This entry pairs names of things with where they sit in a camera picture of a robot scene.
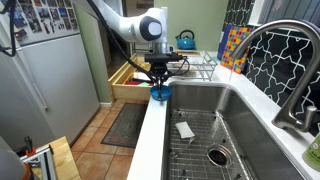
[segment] faucet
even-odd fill
[[[284,103],[276,117],[272,120],[272,124],[278,128],[294,128],[301,132],[307,132],[310,128],[312,119],[317,111],[315,106],[308,106],[306,111],[305,121],[301,121],[295,117],[295,108],[302,96],[303,90],[308,86],[312,75],[317,71],[320,64],[320,30],[314,24],[304,20],[276,20],[266,23],[253,32],[251,32],[239,46],[235,49],[232,57],[235,59],[242,58],[243,54],[247,50],[250,42],[259,36],[261,33],[275,28],[290,28],[299,30],[304,33],[311,41],[313,47],[313,55],[311,61],[303,73],[301,79],[297,83],[297,86]]]

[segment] blue kettle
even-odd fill
[[[191,38],[189,38],[188,35],[182,36],[184,33],[190,33]],[[176,36],[176,40],[179,49],[192,50],[195,48],[196,42],[194,41],[194,33],[189,29],[183,30],[180,35]]]

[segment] green wall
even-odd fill
[[[228,0],[154,0],[155,7],[168,7],[168,43],[184,29],[195,34],[198,50],[217,51]]]
[[[110,103],[112,101],[110,97],[111,90],[108,86],[108,73],[105,59],[105,57],[108,56],[104,55],[106,52],[104,52],[105,48],[103,48],[103,45],[105,44],[101,42],[101,36],[103,34],[100,34],[103,32],[99,33],[99,24],[96,19],[92,18],[79,7],[74,6],[74,8],[98,99],[100,103]]]

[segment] open drawer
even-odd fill
[[[139,57],[135,54],[131,57],[131,60],[140,67],[143,67],[143,57]],[[132,74],[135,71],[136,69],[126,62],[111,78],[109,78],[109,84],[111,85],[112,96],[114,99],[149,100],[151,86],[125,84],[125,82],[132,77]]]

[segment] stainless steel refrigerator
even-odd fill
[[[0,15],[2,46],[10,46],[8,22]],[[35,146],[71,143],[99,108],[72,4],[18,0],[14,22],[23,33],[15,57],[0,53],[0,136],[12,149],[25,136]]]

